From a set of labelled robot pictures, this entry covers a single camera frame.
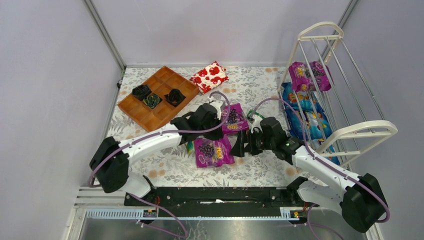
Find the purple candy bag front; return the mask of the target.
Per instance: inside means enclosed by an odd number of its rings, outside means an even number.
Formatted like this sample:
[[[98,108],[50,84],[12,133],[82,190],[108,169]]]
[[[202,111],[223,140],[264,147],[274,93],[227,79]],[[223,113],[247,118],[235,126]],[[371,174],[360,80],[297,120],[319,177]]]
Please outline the purple candy bag front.
[[[235,163],[234,157],[230,155],[232,146],[226,135],[219,140],[198,138],[193,144],[195,162],[198,168],[221,167]]]

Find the purple candy bag carried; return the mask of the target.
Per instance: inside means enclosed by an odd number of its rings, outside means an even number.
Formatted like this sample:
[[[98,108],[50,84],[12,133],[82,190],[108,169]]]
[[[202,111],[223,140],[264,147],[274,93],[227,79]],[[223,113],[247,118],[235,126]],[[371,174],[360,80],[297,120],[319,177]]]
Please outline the purple candy bag carried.
[[[295,92],[316,91],[315,82],[319,91],[326,92],[332,88],[330,79],[326,74],[324,65],[319,61],[309,62],[312,73],[306,63],[295,61],[289,66],[288,72],[292,81],[292,90]]]

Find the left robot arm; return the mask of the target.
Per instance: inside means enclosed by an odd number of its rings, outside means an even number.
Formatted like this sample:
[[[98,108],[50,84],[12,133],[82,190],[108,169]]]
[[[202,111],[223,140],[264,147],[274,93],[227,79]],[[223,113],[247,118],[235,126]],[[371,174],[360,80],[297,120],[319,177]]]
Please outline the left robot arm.
[[[105,138],[89,162],[92,170],[89,186],[94,188],[94,180],[98,180],[98,186],[107,194],[123,191],[137,197],[145,196],[152,185],[146,177],[131,175],[132,165],[153,153],[199,137],[221,139],[223,105],[222,100],[204,103],[196,111],[176,117],[163,127],[136,138],[122,141],[112,136]]]

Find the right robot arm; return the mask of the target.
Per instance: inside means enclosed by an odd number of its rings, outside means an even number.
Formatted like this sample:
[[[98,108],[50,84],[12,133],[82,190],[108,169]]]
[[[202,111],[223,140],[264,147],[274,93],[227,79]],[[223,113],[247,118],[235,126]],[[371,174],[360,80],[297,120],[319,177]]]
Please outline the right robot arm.
[[[305,178],[288,187],[304,202],[314,203],[342,216],[354,230],[365,233],[375,223],[390,217],[387,201],[376,177],[346,170],[314,151],[295,136],[289,136],[275,117],[257,118],[252,128],[239,131],[230,155],[244,157],[272,151],[274,155],[300,168],[320,181],[320,186]]]

